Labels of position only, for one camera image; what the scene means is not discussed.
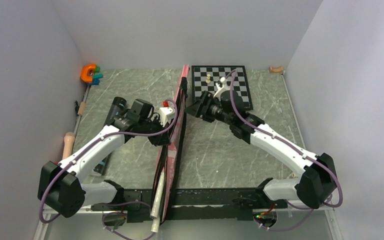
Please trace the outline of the pink racket bag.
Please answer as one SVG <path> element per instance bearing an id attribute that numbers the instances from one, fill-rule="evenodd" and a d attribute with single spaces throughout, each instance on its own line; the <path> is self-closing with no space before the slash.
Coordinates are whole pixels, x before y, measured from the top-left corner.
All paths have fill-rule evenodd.
<path id="1" fill-rule="evenodd" d="M 152 198 L 155 198 L 158 181 L 162 171 L 165 173 L 165 184 L 160 205 L 159 217 L 162 224 L 169 215 L 170 208 L 174 204 L 178 179 L 180 174 L 180 163 L 182 158 L 183 142 L 186 132 L 187 116 L 185 108 L 188 98 L 188 80 L 187 76 L 190 70 L 188 64 L 184 65 L 177 84 L 174 95 L 175 102 L 179 111 L 176 124 L 170 129 L 170 144 L 160 147 L 154 181 L 152 185 Z"/>

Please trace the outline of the pink badminton racket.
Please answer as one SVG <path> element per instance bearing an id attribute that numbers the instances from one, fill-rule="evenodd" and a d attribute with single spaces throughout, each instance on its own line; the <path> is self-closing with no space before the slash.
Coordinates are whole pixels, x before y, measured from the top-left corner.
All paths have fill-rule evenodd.
<path id="1" fill-rule="evenodd" d="M 151 232 L 157 234 L 160 228 L 160 219 L 154 218 L 151 225 Z"/>
<path id="2" fill-rule="evenodd" d="M 156 192 L 155 192 L 155 198 L 154 198 L 152 209 L 151 209 L 151 212 L 150 212 L 150 217 L 152 219 L 156 219 L 156 218 L 159 217 L 160 208 L 161 208 L 161 202 L 162 202 L 162 199 L 163 199 L 164 187 L 165 187 L 165 172 L 162 171 L 160 173 L 160 177 L 159 177 L 159 180 L 158 180 L 158 183 L 157 183 L 157 188 L 156 188 Z"/>

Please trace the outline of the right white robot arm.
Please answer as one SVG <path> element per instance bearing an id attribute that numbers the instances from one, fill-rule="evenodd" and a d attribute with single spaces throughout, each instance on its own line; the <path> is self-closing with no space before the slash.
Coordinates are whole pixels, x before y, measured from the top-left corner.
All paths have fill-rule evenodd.
<path id="1" fill-rule="evenodd" d="M 215 97 L 206 91 L 184 111 L 209 123 L 218 120 L 227 124 L 235 137 L 266 151 L 297 175 L 264 180 L 255 189 L 256 203 L 262 208 L 277 200 L 299 200 L 310 209 L 318 209 L 338 187 L 334 160 L 329 154 L 317 155 L 281 136 L 264 120 L 247 112 L 236 93 L 225 91 Z"/>

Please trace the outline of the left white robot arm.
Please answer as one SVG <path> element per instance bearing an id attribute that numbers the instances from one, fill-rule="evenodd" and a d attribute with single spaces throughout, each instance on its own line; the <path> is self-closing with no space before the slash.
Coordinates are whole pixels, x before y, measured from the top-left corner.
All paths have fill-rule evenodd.
<path id="1" fill-rule="evenodd" d="M 109 110 L 109 118 L 101 131 L 77 152 L 61 160 L 43 165 L 40 173 L 38 194 L 39 219 L 48 206 L 58 216 L 70 218 L 83 206 L 105 204 L 111 210 L 125 203 L 124 188 L 111 180 L 85 184 L 84 180 L 104 158 L 134 137 L 147 137 L 154 146 L 170 144 L 169 130 L 176 124 L 179 109 L 174 100 L 155 109 L 143 99 L 125 106 L 123 98 L 115 98 Z"/>

